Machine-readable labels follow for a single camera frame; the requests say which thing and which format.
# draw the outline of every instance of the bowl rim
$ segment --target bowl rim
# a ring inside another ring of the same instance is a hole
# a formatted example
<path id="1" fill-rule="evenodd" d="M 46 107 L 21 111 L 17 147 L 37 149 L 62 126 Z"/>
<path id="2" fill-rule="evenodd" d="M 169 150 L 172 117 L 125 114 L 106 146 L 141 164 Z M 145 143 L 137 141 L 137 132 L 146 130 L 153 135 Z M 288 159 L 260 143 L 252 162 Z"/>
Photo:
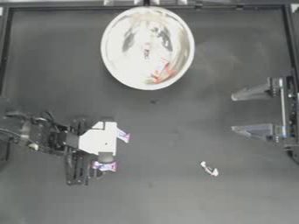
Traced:
<path id="1" fill-rule="evenodd" d="M 189 56 L 188 56 L 188 59 L 181 67 L 181 71 L 174 75 L 173 78 L 170 78 L 169 80 L 165 80 L 162 81 L 161 83 L 158 84 L 154 84 L 154 85 L 148 85 L 148 86 L 144 86 L 144 87 L 137 87 L 134 85 L 130 85 L 129 83 L 121 81 L 117 76 L 113 74 L 114 70 L 109 64 L 109 61 L 108 61 L 108 56 L 106 56 L 106 48 L 105 48 L 105 45 L 106 45 L 106 42 L 108 42 L 108 34 L 110 32 L 110 29 L 114 27 L 117 21 L 120 20 L 120 18 L 122 16 L 125 16 L 128 13 L 130 14 L 132 11 L 138 11 L 140 9 L 145 9 L 145 10 L 158 10 L 164 13 L 166 13 L 168 15 L 170 15 L 176 20 L 177 22 L 181 24 L 181 27 L 182 29 L 185 30 L 186 32 L 186 36 L 188 36 L 188 42 L 189 42 Z M 106 67 L 106 70 L 109 71 L 110 75 L 128 87 L 130 88 L 134 88 L 134 89 L 141 89 L 141 90 L 156 90 L 156 89 L 161 89 L 161 88 L 166 88 L 169 87 L 185 74 L 190 64 L 192 64 L 192 59 L 193 59 L 193 54 L 194 54 L 194 40 L 193 40 L 193 36 L 192 36 L 192 31 L 190 31 L 190 28 L 189 26 L 185 24 L 185 22 L 182 21 L 182 19 L 169 10 L 166 10 L 165 8 L 162 7 L 156 7 L 156 6 L 140 6 L 140 7 L 134 7 L 129 10 L 125 10 L 122 11 L 113 19 L 112 21 L 109 22 L 108 26 L 106 26 L 106 29 L 104 30 L 104 33 L 102 33 L 102 36 L 101 36 L 101 41 L 100 41 L 100 54 L 101 54 L 101 59 L 104 61 L 104 64 L 105 64 L 105 67 Z"/>

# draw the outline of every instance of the black table surface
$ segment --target black table surface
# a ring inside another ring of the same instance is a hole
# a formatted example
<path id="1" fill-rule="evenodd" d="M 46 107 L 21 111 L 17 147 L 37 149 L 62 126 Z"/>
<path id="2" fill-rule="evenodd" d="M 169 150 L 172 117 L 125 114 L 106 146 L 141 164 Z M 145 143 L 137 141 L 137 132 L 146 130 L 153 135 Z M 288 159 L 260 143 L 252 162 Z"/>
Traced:
<path id="1" fill-rule="evenodd" d="M 196 42 L 184 77 L 140 91 L 108 73 L 100 38 L 116 10 L 13 14 L 4 96 L 61 123 L 112 116 L 132 135 L 117 172 L 68 187 L 62 159 L 14 148 L 0 173 L 1 224 L 290 223 L 299 167 L 280 146 L 230 125 L 280 123 L 280 102 L 232 102 L 245 86 L 290 72 L 278 10 L 177 10 Z M 206 175 L 200 161 L 218 169 Z"/>

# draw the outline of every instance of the black frame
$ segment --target black frame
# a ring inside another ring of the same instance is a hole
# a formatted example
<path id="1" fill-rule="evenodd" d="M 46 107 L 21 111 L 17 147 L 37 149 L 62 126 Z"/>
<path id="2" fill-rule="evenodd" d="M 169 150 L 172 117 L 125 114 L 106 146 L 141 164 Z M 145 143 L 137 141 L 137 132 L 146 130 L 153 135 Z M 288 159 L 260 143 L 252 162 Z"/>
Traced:
<path id="1" fill-rule="evenodd" d="M 9 34 L 12 15 L 14 10 L 124 10 L 138 5 L 153 4 L 153 0 L 142 0 L 138 4 L 133 3 L 133 0 L 113 1 L 113 5 L 105 6 L 104 1 L 88 1 L 88 2 L 26 2 L 26 3 L 4 3 L 2 7 L 2 19 L 0 20 L 0 95 L 4 94 L 4 79 L 5 79 L 5 62 L 8 59 L 8 46 L 9 46 Z M 188 4 L 177 4 L 177 0 L 164 0 L 160 6 L 168 9 L 193 9 L 196 11 L 270 11 L 280 10 L 282 15 L 284 33 L 286 40 L 286 47 L 289 53 L 293 81 L 296 89 L 299 89 L 299 48 L 294 39 L 294 24 L 289 3 L 204 3 L 201 1 L 189 0 Z"/>

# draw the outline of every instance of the black wire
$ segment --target black wire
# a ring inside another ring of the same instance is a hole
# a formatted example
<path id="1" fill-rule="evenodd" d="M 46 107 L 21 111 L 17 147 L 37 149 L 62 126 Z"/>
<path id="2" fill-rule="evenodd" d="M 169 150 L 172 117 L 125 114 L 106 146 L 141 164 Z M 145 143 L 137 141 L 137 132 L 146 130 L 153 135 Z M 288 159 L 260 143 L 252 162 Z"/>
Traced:
<path id="1" fill-rule="evenodd" d="M 44 110 L 44 111 L 41 112 L 41 118 L 44 118 L 44 119 L 50 123 L 50 125 L 52 125 L 52 127 L 56 129 L 56 131 L 60 132 L 60 130 L 58 130 L 58 128 L 57 128 L 57 123 L 54 122 L 54 118 L 53 118 L 53 114 L 52 114 L 52 112 L 48 111 L 48 110 Z"/>

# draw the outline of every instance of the metal bowl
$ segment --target metal bowl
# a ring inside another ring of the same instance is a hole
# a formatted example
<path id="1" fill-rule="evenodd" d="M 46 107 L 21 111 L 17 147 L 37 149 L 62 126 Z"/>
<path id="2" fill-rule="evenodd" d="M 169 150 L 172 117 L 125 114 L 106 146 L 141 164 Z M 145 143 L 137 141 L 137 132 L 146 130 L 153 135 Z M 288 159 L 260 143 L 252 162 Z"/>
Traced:
<path id="1" fill-rule="evenodd" d="M 106 26 L 100 50 L 106 70 L 122 84 L 144 90 L 165 88 L 192 63 L 192 32 L 166 9 L 137 7 Z"/>

